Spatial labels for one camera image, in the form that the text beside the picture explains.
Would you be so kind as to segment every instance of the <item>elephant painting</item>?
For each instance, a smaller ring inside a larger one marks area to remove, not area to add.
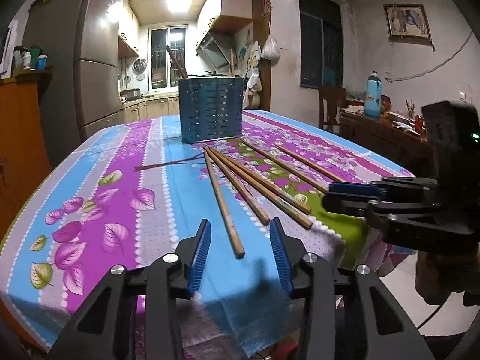
[[[430,31],[423,5],[385,5],[385,13],[392,40],[405,37],[430,40]]]

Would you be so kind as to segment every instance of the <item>refrigerator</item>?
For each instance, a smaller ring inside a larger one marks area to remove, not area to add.
[[[118,98],[118,22],[107,9],[121,0],[37,0],[22,44],[38,46],[53,65],[40,100],[50,165],[56,167],[102,128],[125,123]]]

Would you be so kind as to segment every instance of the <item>kitchen window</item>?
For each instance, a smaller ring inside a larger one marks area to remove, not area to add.
[[[186,27],[150,28],[148,32],[150,90],[178,86],[181,76],[171,61],[165,46],[168,44],[176,60],[180,64],[184,64]]]

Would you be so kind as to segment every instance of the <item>window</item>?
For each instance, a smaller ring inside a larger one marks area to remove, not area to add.
[[[342,86],[343,39],[340,6],[330,0],[299,0],[300,86]]]
[[[177,61],[184,63],[186,27],[151,28],[149,32],[150,89],[178,86],[180,73],[174,67],[165,46],[168,44]]]

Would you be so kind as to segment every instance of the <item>floral tablecloth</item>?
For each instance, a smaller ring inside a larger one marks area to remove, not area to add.
[[[285,155],[275,143],[346,181],[411,176],[356,144],[269,112],[244,111],[243,135],[326,186],[331,180]],[[318,226],[306,231],[250,190],[308,251],[345,267],[366,262],[384,274],[410,253],[384,244],[359,218],[325,212],[313,187],[238,140],[209,144],[311,207]],[[197,360],[241,359],[279,340],[300,316],[280,287],[268,228],[216,171],[246,252],[240,260],[232,252],[202,146],[182,144],[178,116],[99,131],[52,172],[12,224],[1,244],[1,299],[48,350],[111,266],[151,264],[173,251],[180,239],[194,235],[206,218],[212,224],[212,243],[202,285],[193,301],[178,303],[186,354]],[[141,356],[144,299],[137,317],[136,350]]]

